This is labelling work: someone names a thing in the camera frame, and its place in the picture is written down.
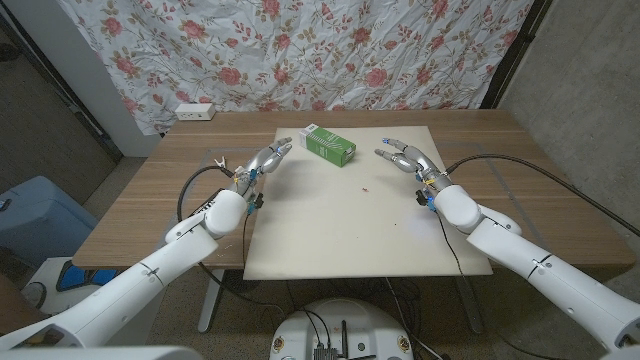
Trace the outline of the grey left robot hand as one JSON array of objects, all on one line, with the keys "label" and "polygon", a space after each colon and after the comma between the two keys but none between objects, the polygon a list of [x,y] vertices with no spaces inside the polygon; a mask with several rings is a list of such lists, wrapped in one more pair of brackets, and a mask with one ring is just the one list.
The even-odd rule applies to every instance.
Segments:
[{"label": "grey left robot hand", "polygon": [[227,187],[248,199],[262,175],[274,172],[292,149],[292,138],[280,138],[261,149],[247,164],[234,174],[232,183]]}]

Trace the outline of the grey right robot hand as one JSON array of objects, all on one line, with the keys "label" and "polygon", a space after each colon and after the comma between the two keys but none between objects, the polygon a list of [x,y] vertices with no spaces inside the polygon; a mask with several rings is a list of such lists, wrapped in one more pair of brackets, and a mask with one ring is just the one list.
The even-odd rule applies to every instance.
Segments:
[{"label": "grey right robot hand", "polygon": [[440,192],[452,185],[450,178],[441,172],[435,163],[418,148],[392,138],[383,138],[382,142],[394,147],[397,152],[391,153],[375,149],[374,153],[393,163],[401,171],[413,173],[425,187]]}]

